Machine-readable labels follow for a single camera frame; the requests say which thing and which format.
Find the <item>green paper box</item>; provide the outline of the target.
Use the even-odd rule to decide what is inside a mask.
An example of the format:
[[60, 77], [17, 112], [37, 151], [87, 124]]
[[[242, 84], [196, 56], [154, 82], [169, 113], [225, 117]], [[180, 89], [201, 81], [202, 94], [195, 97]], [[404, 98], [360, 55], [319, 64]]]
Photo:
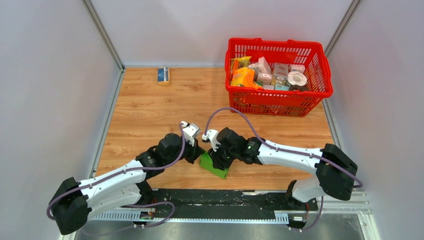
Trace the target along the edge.
[[213, 166], [213, 160], [209, 156], [207, 152], [204, 152], [199, 157], [199, 165], [201, 168], [207, 170], [208, 172], [212, 173], [213, 175], [225, 180], [228, 176], [229, 168], [225, 168], [224, 170], [214, 168]]

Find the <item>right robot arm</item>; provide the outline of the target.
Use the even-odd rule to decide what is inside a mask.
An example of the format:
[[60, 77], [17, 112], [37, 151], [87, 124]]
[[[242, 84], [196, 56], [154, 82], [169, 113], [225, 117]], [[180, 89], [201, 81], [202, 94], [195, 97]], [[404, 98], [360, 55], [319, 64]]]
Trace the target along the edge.
[[264, 138], [245, 139], [227, 127], [208, 130], [202, 141], [211, 145], [208, 154], [215, 169], [224, 170], [240, 160], [248, 165], [277, 165], [311, 174], [308, 179], [290, 182], [285, 203], [293, 210], [321, 196], [351, 199], [358, 166], [334, 144], [327, 143], [324, 148], [293, 147]]

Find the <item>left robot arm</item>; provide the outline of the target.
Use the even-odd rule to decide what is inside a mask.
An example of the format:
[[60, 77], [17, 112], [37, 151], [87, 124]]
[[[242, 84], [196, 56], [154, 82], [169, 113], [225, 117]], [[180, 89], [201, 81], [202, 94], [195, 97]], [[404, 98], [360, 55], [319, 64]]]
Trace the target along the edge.
[[198, 140], [191, 143], [169, 133], [122, 167], [80, 181], [74, 177], [63, 180], [48, 203], [46, 215], [56, 222], [62, 235], [68, 235], [109, 210], [129, 205], [148, 207], [153, 194], [147, 180], [179, 160], [193, 164], [203, 153]]

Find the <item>orange snack box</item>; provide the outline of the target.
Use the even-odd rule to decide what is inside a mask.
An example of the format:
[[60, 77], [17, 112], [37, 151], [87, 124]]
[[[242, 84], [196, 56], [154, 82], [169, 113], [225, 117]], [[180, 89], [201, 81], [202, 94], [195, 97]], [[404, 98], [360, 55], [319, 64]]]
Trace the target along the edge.
[[230, 85], [232, 87], [254, 88], [255, 87], [254, 76], [255, 76], [255, 71], [248, 67], [242, 67], [242, 68], [236, 69], [233, 72]]

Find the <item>red shopping basket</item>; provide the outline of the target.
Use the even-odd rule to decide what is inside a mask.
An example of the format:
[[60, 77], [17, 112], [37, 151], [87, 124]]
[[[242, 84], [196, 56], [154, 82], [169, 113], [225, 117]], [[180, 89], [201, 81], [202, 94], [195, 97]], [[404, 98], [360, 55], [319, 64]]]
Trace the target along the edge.
[[334, 92], [315, 41], [230, 38], [225, 71], [230, 107], [248, 114], [304, 117]]

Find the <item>yellow snack bag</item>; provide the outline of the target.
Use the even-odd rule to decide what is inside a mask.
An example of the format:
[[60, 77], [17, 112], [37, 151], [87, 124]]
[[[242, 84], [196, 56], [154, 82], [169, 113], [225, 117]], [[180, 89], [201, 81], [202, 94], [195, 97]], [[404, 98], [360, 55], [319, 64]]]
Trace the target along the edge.
[[232, 74], [235, 70], [247, 67], [250, 65], [251, 56], [236, 57], [230, 59], [230, 73]]

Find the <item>blue yellow sponge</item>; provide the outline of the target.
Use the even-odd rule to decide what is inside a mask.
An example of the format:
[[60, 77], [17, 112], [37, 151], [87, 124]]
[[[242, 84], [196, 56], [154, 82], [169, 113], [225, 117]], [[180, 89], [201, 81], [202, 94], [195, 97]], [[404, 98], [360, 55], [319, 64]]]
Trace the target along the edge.
[[160, 67], [157, 69], [157, 84], [159, 86], [169, 86], [171, 84], [170, 70], [168, 67]]

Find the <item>pink white tissue pack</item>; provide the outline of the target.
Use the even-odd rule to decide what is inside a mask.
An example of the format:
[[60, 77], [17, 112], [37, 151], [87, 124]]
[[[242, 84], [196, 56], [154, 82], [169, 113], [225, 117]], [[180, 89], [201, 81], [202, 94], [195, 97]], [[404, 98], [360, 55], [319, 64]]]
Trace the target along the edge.
[[272, 70], [264, 56], [259, 57], [257, 63], [261, 73], [269, 74], [269, 75], [272, 73]]

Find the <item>red white carton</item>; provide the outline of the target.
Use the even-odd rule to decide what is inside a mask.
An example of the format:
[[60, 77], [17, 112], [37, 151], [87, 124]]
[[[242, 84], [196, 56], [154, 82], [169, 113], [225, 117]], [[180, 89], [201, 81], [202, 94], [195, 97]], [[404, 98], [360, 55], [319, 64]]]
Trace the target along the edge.
[[273, 76], [277, 77], [288, 77], [289, 65], [286, 63], [276, 62], [273, 68]]

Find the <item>round tape roll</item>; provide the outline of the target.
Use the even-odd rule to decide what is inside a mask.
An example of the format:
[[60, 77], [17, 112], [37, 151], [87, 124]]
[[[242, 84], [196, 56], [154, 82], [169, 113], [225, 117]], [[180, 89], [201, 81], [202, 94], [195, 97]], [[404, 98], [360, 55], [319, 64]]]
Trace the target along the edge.
[[288, 73], [287, 82], [290, 85], [305, 86], [308, 83], [308, 79], [299, 71], [291, 71]]

